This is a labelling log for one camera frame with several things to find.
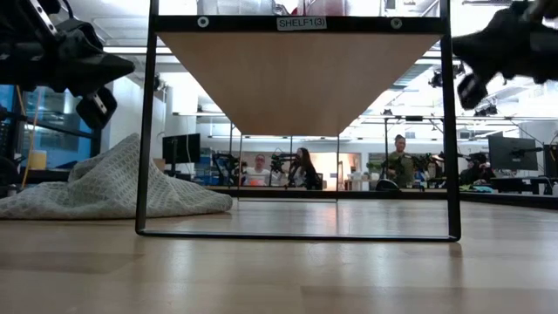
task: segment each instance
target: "man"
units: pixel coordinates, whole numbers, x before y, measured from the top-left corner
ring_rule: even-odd
[[[483,153],[470,154],[467,170],[459,174],[460,185],[486,184],[495,177],[494,172]]]
[[[249,167],[246,169],[246,180],[243,185],[248,186],[267,186],[269,185],[269,176],[271,172],[265,167],[265,156],[258,154],[255,157],[255,167]]]
[[[414,181],[414,166],[410,155],[405,154],[406,140],[403,136],[395,137],[395,152],[388,155],[388,179],[400,188],[406,188]]]

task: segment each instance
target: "light wood flooring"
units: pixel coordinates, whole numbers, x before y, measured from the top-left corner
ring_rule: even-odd
[[[150,229],[443,235],[443,201],[243,201]],[[469,314],[558,309],[558,212],[462,203],[460,243],[147,238],[0,221],[0,313]]]

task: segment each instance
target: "woman with long dark hair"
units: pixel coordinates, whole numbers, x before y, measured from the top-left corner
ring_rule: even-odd
[[[316,169],[312,165],[310,152],[304,147],[298,148],[296,151],[296,162],[293,172],[289,175],[289,183],[295,187],[306,187],[307,189],[321,189]]]

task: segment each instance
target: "metal shelf frame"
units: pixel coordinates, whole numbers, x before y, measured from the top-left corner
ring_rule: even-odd
[[[281,32],[276,16],[160,16],[159,0],[151,0],[147,34],[146,78],[144,86],[141,142],[139,149],[138,198],[135,232],[140,236],[301,241],[383,241],[383,242],[457,242],[461,238],[459,177],[455,98],[453,93],[453,53],[450,25],[450,0],[440,0],[440,17],[321,17],[327,28],[307,32],[388,34],[440,34],[442,92],[444,100],[444,151],[446,154],[447,217],[446,236],[394,235],[294,235],[241,234],[220,232],[165,231],[146,229],[147,179],[153,118],[153,88],[158,32]]]

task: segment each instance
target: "computer monitor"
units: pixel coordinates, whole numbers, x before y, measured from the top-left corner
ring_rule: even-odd
[[[200,162],[200,134],[167,136],[163,138],[163,159],[167,165]]]
[[[488,136],[488,149],[492,169],[539,170],[534,140]]]

